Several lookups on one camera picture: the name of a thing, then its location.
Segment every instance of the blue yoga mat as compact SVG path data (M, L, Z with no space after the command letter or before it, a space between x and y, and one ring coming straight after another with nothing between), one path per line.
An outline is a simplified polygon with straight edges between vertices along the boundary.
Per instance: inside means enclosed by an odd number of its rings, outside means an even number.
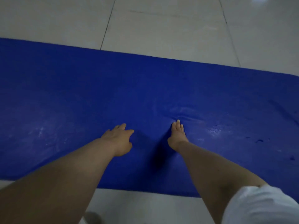
M198 196L167 145L180 119L192 143L299 200L297 76L12 39L0 39L0 72L1 179L125 122L133 148L98 187Z

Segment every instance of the finger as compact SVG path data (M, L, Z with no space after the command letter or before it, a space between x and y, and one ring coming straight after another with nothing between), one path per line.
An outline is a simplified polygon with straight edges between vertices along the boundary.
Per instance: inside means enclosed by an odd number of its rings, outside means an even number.
M176 121L176 129L177 129L178 131L181 131L181 122L180 122L179 119Z
M126 130L126 133L130 137L134 133L134 130Z
M123 124L121 124L120 126L119 126L119 129L121 129L121 130L124 130L126 128L126 124L125 123L123 123Z
M173 122L171 124L171 131L176 131L176 123L175 122Z

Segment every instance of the tile grout line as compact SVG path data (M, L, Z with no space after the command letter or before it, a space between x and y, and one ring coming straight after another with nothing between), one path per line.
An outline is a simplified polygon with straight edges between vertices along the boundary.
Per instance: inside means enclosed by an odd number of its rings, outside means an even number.
M221 3L220 0L219 0L219 3L220 3L220 6L221 6L221 9L222 9L222 14L223 14L223 17L224 17L224 20L225 20L225 23L226 23L226 28L227 28L227 31L228 31L228 35L230 37L231 44L233 46L233 50L234 50L234 52L236 54L239 67L241 67L241 64L240 64L240 61L239 61L239 57L238 57L238 54L237 54L237 51L236 51L236 48L235 48L235 45L234 45L234 42L233 42L233 37L231 36L230 30L229 30L229 27L228 27L228 24L227 24L227 21L226 21L226 17L225 17L225 14L224 14L224 10L223 10L223 7L222 7L222 3Z
M104 43L105 35L106 35L107 28L108 28L108 25L109 25L109 22L110 22L110 18L111 18L111 15L112 15L112 11L113 11L113 7L114 7L114 4L115 4L115 1L116 0L114 0L113 5L112 5L111 13L110 13L110 16L109 16L109 19L108 19L107 27L106 27L106 30L105 30L105 34L104 34L104 37L103 37L103 41L102 41L100 50L102 50L102 46L103 46L103 43Z

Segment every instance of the white sleeve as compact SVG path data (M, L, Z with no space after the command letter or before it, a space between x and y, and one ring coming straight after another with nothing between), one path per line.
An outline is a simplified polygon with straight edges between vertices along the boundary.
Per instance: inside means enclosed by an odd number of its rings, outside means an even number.
M242 187L228 203L222 224L298 224L299 205L281 189Z

